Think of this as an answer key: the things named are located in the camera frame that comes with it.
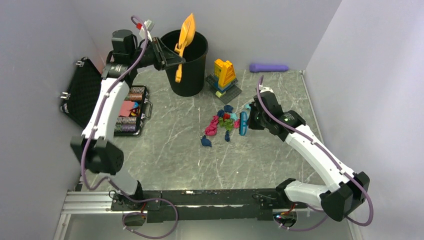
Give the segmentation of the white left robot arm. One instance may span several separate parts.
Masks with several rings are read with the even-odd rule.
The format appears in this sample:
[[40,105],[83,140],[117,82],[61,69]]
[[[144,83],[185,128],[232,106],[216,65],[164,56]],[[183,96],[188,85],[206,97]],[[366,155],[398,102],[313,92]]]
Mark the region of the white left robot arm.
[[80,162],[81,177],[87,189],[96,190],[99,183],[90,186],[86,171],[102,176],[124,196],[124,204],[131,210],[144,203],[141,183],[123,168],[124,153],[112,143],[120,110],[132,87],[139,68],[154,66],[158,71],[183,64],[185,59],[169,49],[160,38],[146,37],[136,44],[131,30],[121,29],[112,34],[113,58],[103,70],[100,93],[93,113],[80,136],[71,139],[70,147]]

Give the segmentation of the yellow slotted plastic scoop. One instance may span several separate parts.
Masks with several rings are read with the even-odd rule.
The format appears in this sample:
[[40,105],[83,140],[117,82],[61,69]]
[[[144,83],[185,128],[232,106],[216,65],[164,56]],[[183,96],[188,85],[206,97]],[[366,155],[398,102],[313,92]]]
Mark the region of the yellow slotted plastic scoop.
[[182,58],[184,50],[194,40],[196,32],[196,20],[191,13],[182,23],[178,43],[175,45],[174,51]]

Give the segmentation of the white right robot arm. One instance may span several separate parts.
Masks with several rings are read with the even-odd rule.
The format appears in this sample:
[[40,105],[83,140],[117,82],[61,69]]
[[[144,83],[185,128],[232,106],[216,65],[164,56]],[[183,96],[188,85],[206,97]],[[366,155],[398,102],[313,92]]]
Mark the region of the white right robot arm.
[[283,181],[276,187],[275,195],[280,207],[305,203],[321,208],[329,218],[340,222],[369,200],[369,176],[363,171],[355,172],[335,157],[296,111],[283,111],[270,88],[254,96],[247,126],[251,130],[268,130],[291,146],[324,182],[316,185],[294,178]]

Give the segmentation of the blue brush with black bristles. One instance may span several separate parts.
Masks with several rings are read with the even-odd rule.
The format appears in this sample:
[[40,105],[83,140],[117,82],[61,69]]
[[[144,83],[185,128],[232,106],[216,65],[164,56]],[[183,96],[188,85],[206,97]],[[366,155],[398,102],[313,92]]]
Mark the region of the blue brush with black bristles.
[[248,114],[246,111],[242,111],[239,115],[239,135],[245,136],[248,130]]

